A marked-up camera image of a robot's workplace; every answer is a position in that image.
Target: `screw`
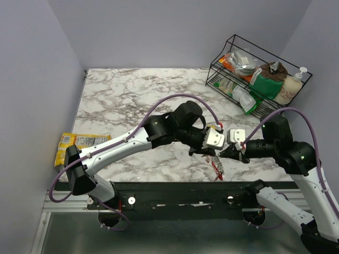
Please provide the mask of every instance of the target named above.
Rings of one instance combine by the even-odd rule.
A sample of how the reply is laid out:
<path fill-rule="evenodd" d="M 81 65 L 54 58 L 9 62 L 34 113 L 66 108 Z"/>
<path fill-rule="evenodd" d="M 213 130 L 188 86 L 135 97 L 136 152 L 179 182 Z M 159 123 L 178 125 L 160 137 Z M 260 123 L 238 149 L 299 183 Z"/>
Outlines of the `screw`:
<path fill-rule="evenodd" d="M 129 203 L 130 205 L 134 204 L 135 202 L 136 202 L 136 199 L 135 199 L 134 197 L 129 197 L 128 203 Z"/>
<path fill-rule="evenodd" d="M 233 204 L 234 198 L 232 196 L 228 196 L 227 197 L 227 202 L 228 202 L 228 204 Z"/>
<path fill-rule="evenodd" d="M 87 205 L 92 205 L 94 203 L 93 199 L 91 199 L 90 197 L 87 199 Z"/>

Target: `chip bag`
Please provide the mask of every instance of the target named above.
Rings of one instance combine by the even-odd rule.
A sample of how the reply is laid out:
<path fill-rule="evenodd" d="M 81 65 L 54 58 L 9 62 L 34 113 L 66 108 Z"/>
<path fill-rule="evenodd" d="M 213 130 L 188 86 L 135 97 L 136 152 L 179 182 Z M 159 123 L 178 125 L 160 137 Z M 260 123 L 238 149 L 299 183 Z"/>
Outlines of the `chip bag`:
<path fill-rule="evenodd" d="M 89 135 L 64 133 L 58 145 L 54 166 L 63 165 L 67 147 L 76 145 L 79 149 L 95 146 L 111 139 L 111 135 Z"/>

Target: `gray wall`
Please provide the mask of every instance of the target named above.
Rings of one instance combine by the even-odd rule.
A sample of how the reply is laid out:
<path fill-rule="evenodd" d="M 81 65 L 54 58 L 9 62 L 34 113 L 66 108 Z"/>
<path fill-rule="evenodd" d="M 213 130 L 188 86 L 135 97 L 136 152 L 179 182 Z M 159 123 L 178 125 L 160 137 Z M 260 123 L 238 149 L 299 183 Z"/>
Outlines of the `gray wall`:
<path fill-rule="evenodd" d="M 282 57 L 305 66 L 314 74 L 292 106 L 310 118 L 317 134 L 325 176 L 339 198 L 339 2 L 312 1 L 304 18 L 282 53 Z M 292 131 L 296 139 L 312 143 L 301 117 L 293 113 Z"/>
<path fill-rule="evenodd" d="M 310 0 L 48 0 L 86 68 L 207 67 L 234 33 L 280 54 Z"/>
<path fill-rule="evenodd" d="M 0 253 L 29 253 L 83 68 L 46 0 L 0 8 Z"/>

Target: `white marble surface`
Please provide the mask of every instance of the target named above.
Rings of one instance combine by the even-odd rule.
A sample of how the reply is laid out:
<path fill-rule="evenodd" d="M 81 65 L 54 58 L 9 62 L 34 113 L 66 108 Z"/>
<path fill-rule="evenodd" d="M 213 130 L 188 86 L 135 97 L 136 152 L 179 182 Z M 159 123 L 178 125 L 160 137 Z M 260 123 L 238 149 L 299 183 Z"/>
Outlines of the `white marble surface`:
<path fill-rule="evenodd" d="M 214 110 L 225 130 L 245 129 L 249 134 L 258 124 L 254 116 L 206 87 L 206 69 L 90 69 L 76 116 L 73 133 L 110 134 L 117 137 L 135 127 L 150 107 L 170 94 L 188 93 L 201 97 Z M 188 98 L 164 102 L 155 113 L 175 110 Z M 208 123 L 213 117 L 203 107 Z M 254 138 L 261 138 L 258 132 Z M 120 160 L 102 169 L 106 180 L 124 182 L 214 181 L 215 173 L 201 155 L 188 156 L 189 147 L 174 143 Z M 286 181 L 291 178 L 272 159 L 252 159 L 243 164 L 221 159 L 225 181 Z"/>

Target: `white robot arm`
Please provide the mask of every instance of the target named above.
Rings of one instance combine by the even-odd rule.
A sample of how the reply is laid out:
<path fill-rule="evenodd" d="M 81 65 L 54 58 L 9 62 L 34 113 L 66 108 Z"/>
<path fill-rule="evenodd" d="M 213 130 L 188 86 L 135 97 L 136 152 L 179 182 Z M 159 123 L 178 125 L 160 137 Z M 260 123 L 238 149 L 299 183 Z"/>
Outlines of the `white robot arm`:
<path fill-rule="evenodd" d="M 197 119 L 202 120 L 203 129 L 192 126 Z M 215 130 L 205 125 L 202 109 L 188 101 L 174 112 L 150 116 L 142 127 L 101 145 L 81 151 L 76 146 L 69 147 L 65 166 L 70 167 L 66 172 L 72 194 L 89 194 L 107 204 L 114 198 L 115 191 L 113 183 L 97 174 L 102 168 L 131 154 L 172 142 L 179 141 L 190 146 L 189 155 L 215 156 L 215 149 L 223 149 L 225 136 L 221 126 L 216 125 Z M 219 156 L 243 163 L 249 163 L 250 158 L 274 158 L 296 182 L 313 214 L 300 210 L 261 180 L 249 184 L 245 193 L 239 196 L 239 202 L 251 199 L 269 208 L 294 228 L 311 253 L 339 253 L 339 220 L 336 214 L 339 206 L 326 180 L 325 190 L 320 184 L 314 148 L 304 142 L 294 142 L 288 122 L 281 115 L 273 117 L 263 127 L 264 139 L 249 140 L 246 145 L 241 143 L 244 140 L 241 135 L 245 135 L 243 130 L 229 131 L 227 140 L 230 146 Z"/>
<path fill-rule="evenodd" d="M 261 180 L 250 184 L 244 194 L 247 197 L 241 196 L 240 199 L 255 199 L 282 218 L 300 235 L 311 253 L 339 253 L 339 219 L 336 214 L 339 206 L 322 167 L 320 173 L 326 188 L 320 184 L 315 149 L 308 143 L 293 141 L 288 121 L 281 115 L 268 120 L 262 131 L 264 139 L 245 143 L 244 130 L 229 130 L 227 141 L 230 146 L 219 155 L 243 163 L 249 163 L 250 158 L 274 158 L 298 185 L 312 214 L 291 204 Z"/>

